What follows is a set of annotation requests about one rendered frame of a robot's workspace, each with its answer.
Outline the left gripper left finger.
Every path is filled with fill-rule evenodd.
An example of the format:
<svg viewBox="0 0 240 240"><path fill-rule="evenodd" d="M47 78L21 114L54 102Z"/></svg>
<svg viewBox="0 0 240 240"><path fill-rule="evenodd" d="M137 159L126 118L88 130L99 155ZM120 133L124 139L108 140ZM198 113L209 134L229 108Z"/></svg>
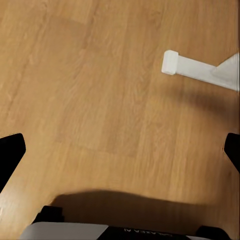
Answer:
<svg viewBox="0 0 240 240"><path fill-rule="evenodd" d="M21 133L0 139L0 193L26 152Z"/></svg>

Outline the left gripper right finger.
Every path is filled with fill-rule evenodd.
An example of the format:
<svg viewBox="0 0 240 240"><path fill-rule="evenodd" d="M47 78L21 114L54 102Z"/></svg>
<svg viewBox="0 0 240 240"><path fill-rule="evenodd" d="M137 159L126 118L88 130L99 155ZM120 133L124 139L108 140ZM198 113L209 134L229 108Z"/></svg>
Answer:
<svg viewBox="0 0 240 240"><path fill-rule="evenodd" d="M240 173L240 135L228 133L224 151Z"/></svg>

